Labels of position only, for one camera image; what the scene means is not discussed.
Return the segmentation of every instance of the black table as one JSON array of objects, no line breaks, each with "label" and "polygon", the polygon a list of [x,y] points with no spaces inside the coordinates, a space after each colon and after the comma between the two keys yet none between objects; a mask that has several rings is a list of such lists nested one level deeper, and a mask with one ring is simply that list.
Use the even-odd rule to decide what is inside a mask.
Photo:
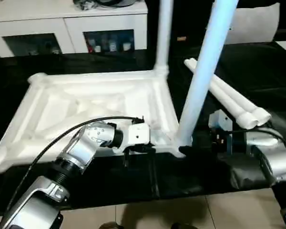
[{"label": "black table", "polygon": [[[199,47],[179,48],[170,54],[168,83],[178,118],[181,115],[192,77],[183,60],[197,57]],[[119,72],[150,70],[154,55],[146,51],[124,54],[64,54],[0,59],[0,138],[29,86],[27,78],[47,74]],[[245,96],[274,115],[273,125],[286,138],[286,51],[275,43],[225,46],[216,74]],[[199,147],[195,160],[178,159],[170,154],[135,155],[129,167],[123,156],[96,158],[74,184],[66,208],[86,208],[152,199],[223,193],[268,187],[259,163],[235,150],[219,161],[206,158],[211,148],[208,116],[221,105],[208,94],[196,130]],[[24,191],[49,164],[38,164]],[[0,174],[0,214],[27,166],[12,167]]]}]

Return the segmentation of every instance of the vertical white rod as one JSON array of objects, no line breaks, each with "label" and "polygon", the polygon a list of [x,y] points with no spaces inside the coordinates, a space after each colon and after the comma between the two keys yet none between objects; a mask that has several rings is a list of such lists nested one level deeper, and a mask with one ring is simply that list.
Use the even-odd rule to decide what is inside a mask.
[{"label": "vertical white rod", "polygon": [[238,0],[216,0],[176,133],[179,146],[191,146],[192,134],[223,49]]},{"label": "vertical white rod", "polygon": [[174,0],[161,0],[159,10],[157,55],[154,69],[168,73],[168,53],[172,28]]}]

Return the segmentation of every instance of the white tube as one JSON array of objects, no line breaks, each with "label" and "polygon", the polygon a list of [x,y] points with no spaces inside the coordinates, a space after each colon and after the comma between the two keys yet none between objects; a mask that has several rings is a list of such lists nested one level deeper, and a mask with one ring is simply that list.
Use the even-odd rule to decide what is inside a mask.
[{"label": "white tube", "polygon": [[172,28],[174,0],[161,0],[159,10],[157,56],[154,69],[168,73],[168,53]]},{"label": "white tube", "polygon": [[[186,64],[186,66],[188,66],[188,68],[190,68],[189,66],[196,68],[197,65],[197,61],[194,58],[185,60],[184,63]],[[252,103],[242,94],[240,94],[233,87],[228,85],[225,81],[220,79],[217,75],[215,74],[213,75],[212,82],[217,84],[228,96],[233,98],[233,100],[244,110],[250,112],[255,118],[257,118],[258,126],[265,124],[271,118],[271,114],[268,113],[265,109],[254,105],[254,103]]]},{"label": "white tube", "polygon": [[[185,65],[194,73],[195,65],[190,60],[184,61]],[[235,118],[236,123],[244,129],[252,129],[257,125],[257,119],[248,111],[239,106],[230,96],[228,96],[215,82],[212,80],[209,87],[210,92],[215,98],[227,109],[227,111]]]},{"label": "white tube", "polygon": [[176,143],[179,146],[192,145],[191,137],[209,90],[237,3],[238,0],[216,0],[214,3],[199,54],[196,77],[192,79],[176,133]]}]

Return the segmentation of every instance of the white pole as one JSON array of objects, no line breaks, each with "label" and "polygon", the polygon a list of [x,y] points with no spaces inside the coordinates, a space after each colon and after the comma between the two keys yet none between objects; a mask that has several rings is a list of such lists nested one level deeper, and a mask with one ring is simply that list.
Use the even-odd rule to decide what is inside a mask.
[{"label": "white pole", "polygon": [[154,69],[168,74],[168,53],[172,28],[174,0],[161,0],[158,23],[157,55]]},{"label": "white pole", "polygon": [[209,90],[237,3],[238,0],[216,0],[213,5],[198,58],[196,74],[192,78],[176,133],[176,143],[179,146],[192,145],[192,134]]},{"label": "white pole", "polygon": [[271,114],[269,112],[267,112],[262,107],[256,106],[253,102],[248,100],[218,76],[214,76],[212,81],[214,81],[221,89],[223,89],[228,96],[232,97],[235,102],[237,102],[242,108],[255,116],[258,120],[258,126],[264,125],[271,118]]}]

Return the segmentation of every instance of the white polystyrene frame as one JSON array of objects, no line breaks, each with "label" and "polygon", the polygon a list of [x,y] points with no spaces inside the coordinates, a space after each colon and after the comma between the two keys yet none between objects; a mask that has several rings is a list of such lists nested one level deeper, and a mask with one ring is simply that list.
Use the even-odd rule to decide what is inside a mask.
[{"label": "white polystyrene frame", "polygon": [[[171,100],[171,96],[168,91],[168,87],[166,84],[166,77],[168,75],[168,53],[169,53],[169,43],[170,43],[170,35],[171,35],[171,23],[172,23],[172,14],[173,14],[173,0],[161,0],[160,6],[160,16],[159,16],[159,31],[158,31],[158,47],[157,47],[157,57],[156,64],[153,71],[145,71],[144,72],[132,72],[132,74],[144,74],[144,75],[153,75],[155,77],[156,83],[160,86],[166,88],[165,93],[161,96],[156,96],[162,98],[164,103],[159,104],[159,110],[162,112],[168,111],[169,117],[171,117],[172,122],[177,125],[177,120]],[[195,128],[198,116],[202,109],[210,81],[214,74],[215,68],[218,63],[218,59],[220,53],[222,51],[225,38],[232,21],[233,13],[236,9],[236,5],[238,0],[216,0],[214,3],[214,7],[212,10],[211,18],[209,21],[209,25],[207,28],[206,36],[204,38],[204,43],[199,55],[196,74],[193,77],[191,82],[191,86],[188,92],[188,96],[186,99],[186,103],[184,106],[184,110],[181,116],[181,120],[179,123],[179,127],[177,129],[176,126],[176,135],[170,138],[170,142],[163,145],[163,147],[158,147],[157,152],[171,152],[176,157],[182,157],[183,154],[179,152],[179,146],[191,145],[192,139],[191,135]],[[3,145],[5,140],[9,138],[8,133],[6,132],[3,137],[0,145]],[[4,160],[4,153],[7,153],[7,148],[2,149],[0,152],[0,163]],[[43,157],[41,161],[47,161],[46,157]],[[11,164],[13,164],[13,158],[9,158],[9,161],[6,162],[4,166],[0,167],[0,172],[7,169]]]}]

